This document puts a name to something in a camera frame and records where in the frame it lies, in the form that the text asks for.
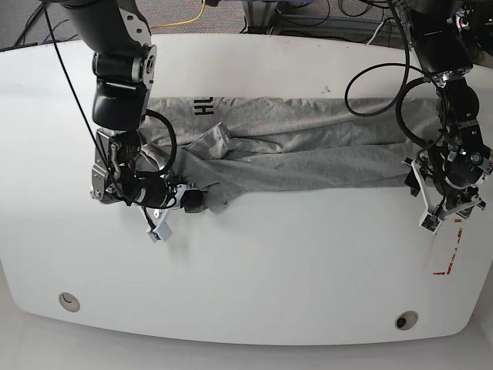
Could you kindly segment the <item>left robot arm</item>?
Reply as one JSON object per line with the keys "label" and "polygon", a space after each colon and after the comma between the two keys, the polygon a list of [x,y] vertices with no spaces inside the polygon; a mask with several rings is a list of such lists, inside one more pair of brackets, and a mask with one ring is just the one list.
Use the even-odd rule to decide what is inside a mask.
{"label": "left robot arm", "polygon": [[[400,89],[374,116],[394,110],[401,132],[419,146],[405,180],[413,196],[422,196],[424,213],[420,225],[435,234],[450,216],[471,216],[474,208],[485,208],[480,186],[492,175],[492,150],[483,141],[478,122],[480,102],[468,85],[466,74],[473,68],[457,27],[450,23],[460,8],[476,11],[478,2],[389,1],[404,44],[404,70]],[[414,88],[430,83],[438,95],[439,136],[425,140],[404,121],[402,106]]]}

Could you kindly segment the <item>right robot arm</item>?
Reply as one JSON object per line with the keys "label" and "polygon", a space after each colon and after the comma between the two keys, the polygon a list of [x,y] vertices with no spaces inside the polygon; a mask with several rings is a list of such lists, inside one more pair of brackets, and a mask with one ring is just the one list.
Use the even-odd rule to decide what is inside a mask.
{"label": "right robot arm", "polygon": [[[134,1],[62,1],[69,21],[94,52],[96,92],[90,134],[96,148],[91,196],[102,204],[140,207],[153,242],[167,241],[171,210],[200,212],[203,193],[173,173],[178,143],[171,122],[148,107],[154,83],[157,47],[146,18]],[[169,158],[161,168],[138,170],[146,117],[161,122],[170,139]]]}

